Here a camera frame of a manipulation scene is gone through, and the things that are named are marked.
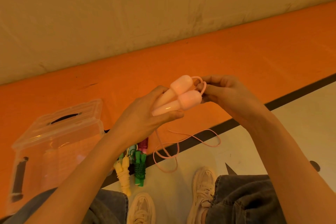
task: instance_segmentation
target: hand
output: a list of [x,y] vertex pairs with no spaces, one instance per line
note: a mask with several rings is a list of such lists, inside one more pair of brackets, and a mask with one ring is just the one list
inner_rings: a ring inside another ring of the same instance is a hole
[[152,106],[155,100],[168,88],[158,86],[149,94],[137,98],[121,114],[119,119],[108,134],[112,134],[114,140],[122,140],[124,149],[139,143],[154,132],[162,124],[184,116],[183,112],[171,111],[159,116],[152,115]]
[[258,115],[268,109],[236,77],[231,75],[208,75],[202,77],[207,83],[202,103],[214,102],[222,107],[240,125],[247,128]]

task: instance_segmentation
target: beige sneaker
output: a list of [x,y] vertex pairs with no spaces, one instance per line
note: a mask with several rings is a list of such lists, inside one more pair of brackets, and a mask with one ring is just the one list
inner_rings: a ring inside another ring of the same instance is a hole
[[128,210],[127,224],[155,224],[155,206],[148,193],[139,193]]
[[187,224],[201,224],[203,212],[210,207],[215,192],[214,172],[209,167],[196,171],[192,181],[192,206]]

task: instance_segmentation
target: gray jeans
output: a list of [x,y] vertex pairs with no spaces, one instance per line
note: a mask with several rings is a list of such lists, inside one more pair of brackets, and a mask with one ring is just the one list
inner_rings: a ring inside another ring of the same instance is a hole
[[[43,192],[5,224],[24,223],[55,189]],[[93,200],[82,223],[126,224],[127,196],[101,189]],[[215,184],[215,195],[206,217],[207,224],[215,223],[286,223],[278,198],[267,175],[222,175]]]

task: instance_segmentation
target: black handle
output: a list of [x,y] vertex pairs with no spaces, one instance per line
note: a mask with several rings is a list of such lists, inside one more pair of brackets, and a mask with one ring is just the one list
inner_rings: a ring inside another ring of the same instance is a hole
[[54,124],[54,123],[59,122],[59,121],[61,121],[61,120],[65,120],[65,119],[68,119],[68,118],[77,116],[77,115],[79,115],[79,114],[81,114],[81,113],[73,113],[73,114],[65,115],[65,116],[63,116],[63,117],[61,117],[61,118],[58,118],[57,120],[54,120],[54,121],[53,121],[52,123],[50,123],[50,124]]
[[12,202],[19,201],[23,198],[23,178],[25,176],[26,162],[28,161],[28,159],[28,157],[24,157],[23,160],[20,161],[19,164],[16,166],[16,173],[12,190]]

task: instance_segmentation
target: forearm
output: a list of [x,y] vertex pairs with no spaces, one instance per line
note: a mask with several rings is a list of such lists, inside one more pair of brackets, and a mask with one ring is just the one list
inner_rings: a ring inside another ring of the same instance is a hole
[[116,143],[113,137],[113,131],[103,137],[26,223],[81,223],[107,173],[123,151],[123,145]]
[[271,113],[258,115],[250,133],[287,222],[336,223],[336,196]]

